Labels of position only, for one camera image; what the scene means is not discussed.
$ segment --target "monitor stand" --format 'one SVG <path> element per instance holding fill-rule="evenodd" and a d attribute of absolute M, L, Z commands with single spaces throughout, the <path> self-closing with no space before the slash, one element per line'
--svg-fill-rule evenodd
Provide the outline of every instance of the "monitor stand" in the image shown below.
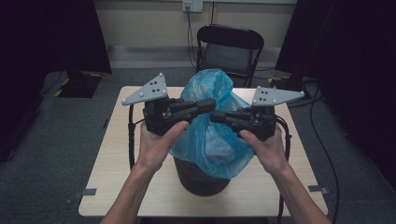
<path fill-rule="evenodd" d="M 68 79 L 55 93 L 65 98 L 92 98 L 102 78 L 100 75 L 82 74 L 80 71 L 66 71 Z"/>
<path fill-rule="evenodd" d="M 268 79 L 268 81 L 270 82 L 272 88 L 284 91 L 303 91 L 304 98 L 306 100 L 312 99 L 311 94 L 309 94 L 309 91 L 306 89 L 306 86 L 302 81 L 292 84 L 289 77 L 271 77 Z"/>

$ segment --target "forearm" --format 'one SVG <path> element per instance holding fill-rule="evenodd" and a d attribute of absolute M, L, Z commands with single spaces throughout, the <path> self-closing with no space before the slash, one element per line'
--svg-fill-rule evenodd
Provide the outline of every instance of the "forearm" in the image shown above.
<path fill-rule="evenodd" d="M 154 173 L 136 163 L 101 223 L 134 223 Z"/>
<path fill-rule="evenodd" d="M 295 223 L 331 223 L 314 203 L 291 166 L 272 174 Z"/>

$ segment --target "plastic bag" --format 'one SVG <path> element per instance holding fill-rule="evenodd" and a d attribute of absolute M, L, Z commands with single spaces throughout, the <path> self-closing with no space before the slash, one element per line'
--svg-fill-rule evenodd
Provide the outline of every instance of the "plastic bag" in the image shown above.
<path fill-rule="evenodd" d="M 249 104 L 232 92 L 233 82 L 219 69 L 208 69 L 191 78 L 180 97 L 185 101 L 216 99 L 216 110 L 234 111 Z M 198 165 L 207 175 L 231 179 L 254 156 L 254 149 L 230 127 L 209 120 L 210 113 L 195 118 L 177 139 L 170 153 Z"/>

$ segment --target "black folding chair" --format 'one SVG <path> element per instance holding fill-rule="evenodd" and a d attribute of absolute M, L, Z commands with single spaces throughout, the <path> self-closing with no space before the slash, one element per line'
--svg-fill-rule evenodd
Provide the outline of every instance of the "black folding chair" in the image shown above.
<path fill-rule="evenodd" d="M 198 30 L 197 42 L 196 72 L 219 68 L 229 77 L 244 79 L 244 85 L 250 88 L 264 47 L 261 35 L 249 29 L 211 24 Z"/>

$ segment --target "wooden table top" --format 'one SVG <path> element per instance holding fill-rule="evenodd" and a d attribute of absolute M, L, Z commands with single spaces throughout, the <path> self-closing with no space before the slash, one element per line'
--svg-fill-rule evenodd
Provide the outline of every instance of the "wooden table top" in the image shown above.
<path fill-rule="evenodd" d="M 95 195 L 83 196 L 79 213 L 84 217 L 102 217 L 116 200 L 127 178 L 128 113 L 129 106 L 121 100 L 140 87 L 124 87 L 108 123 L 103 143 L 93 166 L 87 189 L 97 189 Z M 181 87 L 168 87 L 170 98 L 179 98 Z M 251 102 L 254 89 L 237 89 L 233 92 Z M 144 104 L 134 106 L 134 122 L 143 118 Z M 306 157 L 300 137 L 286 104 L 276 106 L 276 114 L 289 126 L 291 138 L 290 164 L 305 187 L 317 185 L 317 180 Z M 135 157 L 138 156 L 140 127 L 135 130 Z M 310 192 L 318 207 L 325 213 L 328 208 L 320 191 Z M 181 185 L 171 155 L 153 177 L 138 215 L 140 217 L 276 217 L 279 191 L 272 177 L 265 173 L 254 157 L 247 167 L 219 194 L 200 197 L 186 191 Z M 285 206 L 284 216 L 290 213 Z"/>

